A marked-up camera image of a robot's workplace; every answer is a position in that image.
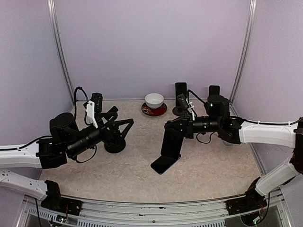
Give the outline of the small round-base phone stand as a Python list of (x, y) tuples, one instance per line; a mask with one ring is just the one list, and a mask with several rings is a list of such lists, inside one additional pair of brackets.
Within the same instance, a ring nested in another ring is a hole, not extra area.
[(177, 106), (172, 109), (172, 112), (175, 116), (183, 116), (186, 114), (185, 110), (183, 110), (181, 107), (177, 107)]

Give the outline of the black phone white edge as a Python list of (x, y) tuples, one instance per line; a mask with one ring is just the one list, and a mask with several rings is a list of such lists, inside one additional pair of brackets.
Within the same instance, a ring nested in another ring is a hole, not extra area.
[(165, 130), (160, 154), (172, 159), (178, 159), (183, 139), (183, 135)]

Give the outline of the tall black phone stand front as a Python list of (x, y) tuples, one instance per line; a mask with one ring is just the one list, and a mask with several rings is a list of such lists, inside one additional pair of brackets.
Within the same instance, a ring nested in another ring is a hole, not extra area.
[(125, 147), (126, 147), (126, 141), (125, 141), (125, 139), (123, 139), (123, 144), (120, 145), (120, 146), (116, 146), (116, 145), (107, 146), (107, 145), (104, 145), (105, 150), (107, 152), (109, 152), (109, 153), (112, 153), (112, 154), (116, 154), (116, 153), (119, 153), (119, 152), (123, 151)]

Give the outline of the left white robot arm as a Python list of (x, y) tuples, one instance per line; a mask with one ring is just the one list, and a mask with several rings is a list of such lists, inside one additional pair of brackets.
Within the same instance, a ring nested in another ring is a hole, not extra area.
[(134, 124), (133, 119), (117, 120), (118, 109), (113, 106), (106, 113), (93, 114), (97, 119), (79, 130), (72, 113), (62, 113), (49, 122), (50, 135), (39, 137), (27, 144), (1, 146), (0, 185), (29, 195), (42, 202), (48, 201), (56, 210), (66, 206), (58, 183), (40, 181), (12, 172), (11, 168), (58, 168), (68, 159), (80, 163), (78, 155), (88, 149), (97, 150), (104, 143), (109, 153), (119, 153), (126, 147), (125, 137)]

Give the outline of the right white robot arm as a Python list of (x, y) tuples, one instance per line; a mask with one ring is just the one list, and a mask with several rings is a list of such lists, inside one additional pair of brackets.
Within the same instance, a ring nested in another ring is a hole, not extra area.
[(180, 158), (183, 139), (191, 139), (194, 134), (216, 132), (218, 137), (231, 144), (263, 143), (293, 149), (293, 154), (282, 164), (260, 177), (253, 185), (253, 191), (242, 199), (242, 206), (252, 210), (260, 201), (260, 196), (302, 174), (303, 172), (303, 120), (273, 123), (254, 122), (230, 115), (229, 101), (221, 95), (210, 95), (204, 103), (208, 116), (185, 114), (165, 123), (161, 155), (172, 161)]

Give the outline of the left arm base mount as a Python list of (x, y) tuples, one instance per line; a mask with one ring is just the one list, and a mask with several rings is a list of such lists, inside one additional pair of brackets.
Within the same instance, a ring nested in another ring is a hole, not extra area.
[(66, 197), (55, 198), (47, 196), (41, 201), (41, 207), (67, 215), (78, 216), (82, 208), (82, 201)]

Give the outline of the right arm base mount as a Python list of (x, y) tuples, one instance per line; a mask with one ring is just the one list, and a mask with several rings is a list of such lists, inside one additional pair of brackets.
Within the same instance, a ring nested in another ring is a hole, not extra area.
[(225, 202), (229, 215), (240, 214), (252, 210), (260, 209), (267, 206), (267, 201), (264, 196), (245, 195), (241, 198), (227, 200)]

